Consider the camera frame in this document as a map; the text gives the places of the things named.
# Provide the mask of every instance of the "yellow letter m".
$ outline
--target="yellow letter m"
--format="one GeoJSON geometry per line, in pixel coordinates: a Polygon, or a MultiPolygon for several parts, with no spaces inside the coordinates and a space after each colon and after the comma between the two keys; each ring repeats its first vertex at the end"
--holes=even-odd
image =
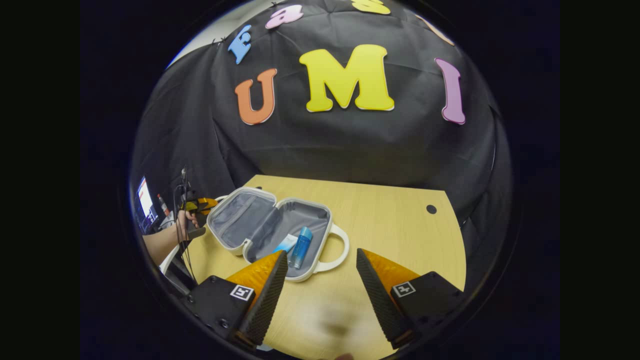
{"type": "Polygon", "coordinates": [[[353,49],[347,67],[325,49],[309,51],[300,56],[300,63],[307,66],[311,100],[307,103],[309,112],[327,111],[333,107],[324,85],[329,88],[340,107],[346,109],[351,102],[356,84],[360,85],[360,95],[356,106],[363,110],[393,110],[394,100],[387,92],[385,65],[382,59],[387,50],[378,45],[358,45],[353,49]]]}

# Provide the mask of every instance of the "orange letter u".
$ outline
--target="orange letter u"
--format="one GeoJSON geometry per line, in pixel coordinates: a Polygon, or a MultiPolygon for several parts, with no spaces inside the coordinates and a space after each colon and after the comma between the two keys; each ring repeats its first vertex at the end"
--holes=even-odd
{"type": "Polygon", "coordinates": [[[249,89],[253,84],[253,80],[243,81],[236,86],[236,95],[238,95],[238,110],[240,111],[240,119],[245,124],[256,125],[267,121],[273,114],[275,108],[275,94],[273,90],[273,77],[278,71],[276,69],[265,70],[258,75],[258,81],[262,83],[262,108],[255,111],[251,107],[251,94],[249,89]]]}

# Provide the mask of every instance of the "blue bottle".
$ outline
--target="blue bottle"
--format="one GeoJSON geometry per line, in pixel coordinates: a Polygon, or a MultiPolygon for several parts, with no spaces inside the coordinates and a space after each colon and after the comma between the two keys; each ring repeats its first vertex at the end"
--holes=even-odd
{"type": "Polygon", "coordinates": [[[300,235],[298,236],[298,242],[296,242],[296,246],[293,248],[293,252],[291,253],[291,258],[289,258],[288,263],[289,267],[294,267],[299,269],[302,266],[302,261],[305,259],[305,255],[307,255],[307,250],[309,249],[309,244],[311,244],[311,239],[314,235],[311,233],[308,227],[303,226],[302,230],[300,230],[300,235]]]}

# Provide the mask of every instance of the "person's hand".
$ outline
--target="person's hand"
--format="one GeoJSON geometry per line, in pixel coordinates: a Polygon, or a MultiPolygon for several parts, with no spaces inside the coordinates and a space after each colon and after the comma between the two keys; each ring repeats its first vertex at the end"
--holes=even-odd
{"type": "Polygon", "coordinates": [[[200,228],[195,215],[184,210],[178,211],[178,224],[176,226],[180,227],[180,241],[187,240],[187,221],[192,222],[196,229],[200,228]]]}

